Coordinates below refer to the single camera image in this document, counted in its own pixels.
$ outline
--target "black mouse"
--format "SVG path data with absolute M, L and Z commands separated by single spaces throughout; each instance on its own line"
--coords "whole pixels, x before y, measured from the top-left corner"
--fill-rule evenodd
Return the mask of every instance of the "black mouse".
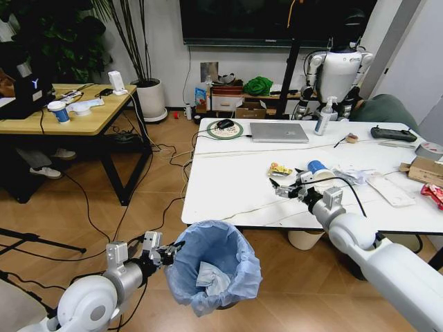
M 234 125 L 234 122 L 229 119 L 224 119 L 222 121 L 217 122 L 217 128 L 219 128 L 219 129 L 229 128 L 229 127 L 232 127 L 233 125 Z

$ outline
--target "white sneaker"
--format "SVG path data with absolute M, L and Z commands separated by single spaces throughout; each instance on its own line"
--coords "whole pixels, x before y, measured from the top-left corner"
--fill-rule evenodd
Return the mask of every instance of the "white sneaker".
M 57 180 L 58 178 L 62 177 L 62 173 L 60 173 L 56 169 L 52 169 L 49 167 L 42 167 L 42 169 L 30 168 L 29 172 L 32 175 L 43 175 L 47 178 L 50 178 L 51 180 Z
M 59 158 L 59 159 L 63 159 L 63 160 L 71 160 L 71 159 L 74 159 L 75 157 L 77 157 L 77 154 L 74 151 L 65 150 L 65 149 L 62 149 L 61 147 L 59 147 L 57 149 L 57 151 L 51 157 L 55 157 L 55 158 Z

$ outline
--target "blue plastic bag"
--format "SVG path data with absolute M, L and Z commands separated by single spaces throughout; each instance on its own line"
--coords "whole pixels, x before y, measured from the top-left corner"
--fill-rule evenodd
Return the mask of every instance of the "blue plastic bag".
M 183 240 L 186 244 L 174 263 L 165 269 L 169 288 L 178 303 L 190 304 L 200 317 L 220 306 L 257 297 L 262 281 L 260 261 L 237 228 L 222 221 L 202 221 L 181 233 L 177 242 Z M 203 287 L 196 287 L 200 261 L 226 273 L 230 277 L 228 289 L 207 296 Z

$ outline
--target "television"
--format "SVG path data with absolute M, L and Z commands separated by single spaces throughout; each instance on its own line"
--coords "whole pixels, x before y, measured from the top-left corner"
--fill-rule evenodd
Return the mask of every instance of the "television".
M 325 47 L 334 24 L 352 8 L 365 14 L 377 0 L 305 0 L 301 46 Z M 292 0 L 180 0 L 183 43 L 195 46 L 290 47 Z

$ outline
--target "white drawer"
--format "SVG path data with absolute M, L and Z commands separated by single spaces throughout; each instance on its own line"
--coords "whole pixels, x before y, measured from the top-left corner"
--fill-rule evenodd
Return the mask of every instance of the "white drawer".
M 243 97 L 213 96 L 213 111 L 234 112 L 238 104 L 243 103 Z M 207 97 L 206 109 L 210 111 L 210 98 Z

